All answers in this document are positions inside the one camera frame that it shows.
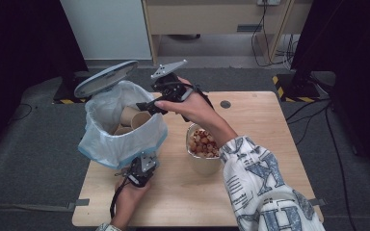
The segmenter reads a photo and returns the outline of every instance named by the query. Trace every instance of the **wall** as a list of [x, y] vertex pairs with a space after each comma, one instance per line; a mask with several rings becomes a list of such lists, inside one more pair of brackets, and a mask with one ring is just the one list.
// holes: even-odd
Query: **wall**
[[85, 60], [151, 60], [141, 0], [61, 0]]

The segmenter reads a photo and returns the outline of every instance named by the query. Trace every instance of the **plastic bag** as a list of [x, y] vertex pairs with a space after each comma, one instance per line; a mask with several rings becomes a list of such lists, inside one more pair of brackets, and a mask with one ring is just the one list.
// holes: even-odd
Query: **plastic bag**
[[110, 135], [119, 124], [125, 106], [137, 108], [136, 103], [150, 102], [153, 95], [140, 86], [121, 81], [110, 90], [98, 93], [86, 103], [86, 133], [78, 150], [106, 167], [121, 169], [143, 154], [156, 152], [168, 134], [161, 114], [130, 133]]

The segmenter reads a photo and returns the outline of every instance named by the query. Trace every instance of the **hazard tape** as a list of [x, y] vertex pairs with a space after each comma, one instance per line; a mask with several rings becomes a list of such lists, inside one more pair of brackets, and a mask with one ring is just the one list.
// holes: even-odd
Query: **hazard tape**
[[320, 100], [319, 97], [287, 97], [284, 94], [284, 90], [283, 90], [277, 76], [273, 76], [273, 83], [276, 86], [278, 97], [280, 98], [281, 102], [307, 102], [307, 103], [311, 103], [311, 102], [315, 102], [315, 101]]
[[74, 103], [86, 103], [87, 99], [82, 98], [82, 99], [58, 99], [58, 100], [53, 100], [53, 104], [74, 104]]

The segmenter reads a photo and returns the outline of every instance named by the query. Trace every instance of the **sleeve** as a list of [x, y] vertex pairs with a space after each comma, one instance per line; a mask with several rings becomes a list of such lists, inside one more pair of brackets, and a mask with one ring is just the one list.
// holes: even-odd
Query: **sleeve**
[[285, 184], [271, 151], [242, 136], [220, 152], [225, 188], [241, 231], [325, 230], [309, 201]]
[[98, 226], [95, 231], [121, 231], [116, 226], [108, 224], [108, 223], [102, 223], [100, 226]]

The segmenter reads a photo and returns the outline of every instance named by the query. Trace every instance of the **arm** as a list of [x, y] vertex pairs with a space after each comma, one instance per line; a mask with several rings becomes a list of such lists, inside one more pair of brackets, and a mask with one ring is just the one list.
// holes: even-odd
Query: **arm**
[[[140, 204], [145, 193], [148, 192], [151, 185], [149, 181], [142, 188], [137, 188], [131, 184], [124, 186], [116, 202], [116, 215], [111, 220], [112, 225], [109, 230], [126, 230], [135, 210]], [[102, 224], [96, 231], [107, 230], [109, 224]]]
[[[187, 80], [179, 79], [183, 83], [190, 84]], [[209, 131], [218, 146], [237, 137], [236, 132], [229, 124], [198, 93], [192, 92], [182, 103], [160, 100], [155, 102], [155, 106], [166, 111], [179, 113], [200, 125]]]
[[199, 124], [222, 147], [225, 188], [240, 230], [324, 230], [309, 202], [283, 181], [275, 155], [239, 137], [199, 94], [191, 93], [182, 103], [155, 105]]

